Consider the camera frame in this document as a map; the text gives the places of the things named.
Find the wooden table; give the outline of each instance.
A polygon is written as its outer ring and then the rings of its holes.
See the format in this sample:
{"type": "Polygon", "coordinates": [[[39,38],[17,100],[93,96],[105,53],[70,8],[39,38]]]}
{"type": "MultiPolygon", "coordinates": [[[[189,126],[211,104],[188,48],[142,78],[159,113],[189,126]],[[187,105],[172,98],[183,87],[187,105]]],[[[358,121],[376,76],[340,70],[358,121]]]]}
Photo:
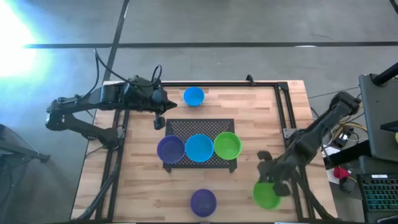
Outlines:
{"type": "MultiPolygon", "coordinates": [[[[312,114],[303,81],[288,81],[290,97],[298,128],[312,122],[312,114]]],[[[154,130],[154,114],[130,112],[126,143],[119,178],[114,222],[275,222],[297,221],[294,200],[282,199],[277,210],[258,207],[252,198],[253,186],[259,178],[256,166],[260,150],[274,157],[285,151],[275,90],[270,87],[208,87],[203,88],[205,102],[190,108],[183,102],[185,87],[166,87],[169,99],[178,104],[167,111],[167,118],[233,118],[235,133],[241,138],[243,151],[238,168],[173,169],[167,173],[157,157],[157,143],[165,136],[165,128],[154,130]],[[190,197],[198,189],[210,189],[217,198],[217,209],[207,218],[190,210],[190,197]]],[[[284,111],[287,111],[282,96],[284,111]]],[[[98,110],[95,125],[112,126],[114,111],[98,110]]],[[[88,152],[99,142],[89,143],[88,152]]],[[[106,151],[97,151],[86,158],[73,207],[72,218],[78,217],[98,193],[103,175],[106,151]]],[[[329,213],[336,216],[335,204],[320,153],[307,166],[310,188],[329,213]]],[[[303,209],[303,194],[300,193],[303,209]]],[[[108,210],[108,200],[104,210],[108,210]]]]}

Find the green bowl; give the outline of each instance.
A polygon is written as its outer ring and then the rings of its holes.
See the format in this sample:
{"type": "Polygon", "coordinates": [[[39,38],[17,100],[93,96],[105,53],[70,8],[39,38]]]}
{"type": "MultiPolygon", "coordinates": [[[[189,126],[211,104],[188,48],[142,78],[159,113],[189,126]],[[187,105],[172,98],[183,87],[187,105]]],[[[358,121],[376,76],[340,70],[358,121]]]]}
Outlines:
{"type": "Polygon", "coordinates": [[[214,140],[214,151],[222,159],[235,159],[242,152],[242,142],[234,133],[224,132],[214,140]]]}
{"type": "Polygon", "coordinates": [[[256,183],[253,189],[253,199],[262,208],[275,209],[280,204],[280,197],[276,196],[273,183],[256,183]]]}

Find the keyboard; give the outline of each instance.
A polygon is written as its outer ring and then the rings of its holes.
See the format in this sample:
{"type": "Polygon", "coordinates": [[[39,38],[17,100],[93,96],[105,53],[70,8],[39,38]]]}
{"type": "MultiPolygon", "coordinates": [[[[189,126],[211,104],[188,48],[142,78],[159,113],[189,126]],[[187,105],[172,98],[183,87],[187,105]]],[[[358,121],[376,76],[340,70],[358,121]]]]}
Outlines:
{"type": "Polygon", "coordinates": [[[398,212],[398,174],[358,175],[365,212],[398,212]]]}

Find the purple bowl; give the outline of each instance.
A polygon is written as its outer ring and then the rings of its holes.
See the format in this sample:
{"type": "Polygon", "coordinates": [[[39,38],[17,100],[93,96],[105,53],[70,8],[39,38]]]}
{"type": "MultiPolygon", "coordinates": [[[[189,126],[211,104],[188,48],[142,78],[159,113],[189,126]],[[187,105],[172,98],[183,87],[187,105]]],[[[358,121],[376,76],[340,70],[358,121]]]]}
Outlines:
{"type": "Polygon", "coordinates": [[[216,210],[216,196],[207,189],[197,190],[191,198],[191,209],[199,217],[207,217],[216,210]]]}
{"type": "Polygon", "coordinates": [[[173,164],[182,159],[185,153],[185,144],[177,136],[166,136],[157,145],[157,155],[167,163],[173,164]]]}

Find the gray floor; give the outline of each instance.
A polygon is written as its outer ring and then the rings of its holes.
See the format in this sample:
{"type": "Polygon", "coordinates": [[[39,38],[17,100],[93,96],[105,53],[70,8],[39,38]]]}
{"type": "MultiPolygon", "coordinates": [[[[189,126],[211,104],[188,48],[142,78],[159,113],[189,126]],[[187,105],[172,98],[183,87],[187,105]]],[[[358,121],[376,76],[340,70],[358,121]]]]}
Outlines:
{"type": "MultiPolygon", "coordinates": [[[[44,44],[111,43],[123,4],[123,0],[6,2],[35,43],[44,44]]],[[[139,0],[129,5],[121,42],[397,41],[397,25],[398,16],[388,0],[139,0]]],[[[99,50],[105,61],[109,52],[99,50]]],[[[91,88],[93,51],[20,50],[2,58],[18,63],[7,62],[10,69],[0,72],[0,123],[51,154],[51,159],[14,171],[16,184],[0,210],[0,222],[68,220],[87,141],[70,131],[47,130],[45,109],[59,96],[84,94],[91,88]],[[23,68],[25,63],[30,67],[23,68]]],[[[162,64],[163,80],[242,80],[248,73],[258,80],[304,80],[308,95],[314,96],[358,86],[359,74],[381,72],[397,58],[398,47],[119,49],[113,68],[125,77],[149,78],[162,64]]],[[[310,103],[321,113],[331,97],[310,103]]],[[[86,113],[77,117],[92,122],[86,113]]],[[[355,195],[343,194],[335,186],[333,195],[339,217],[363,220],[360,201],[348,198],[355,195]]]]}

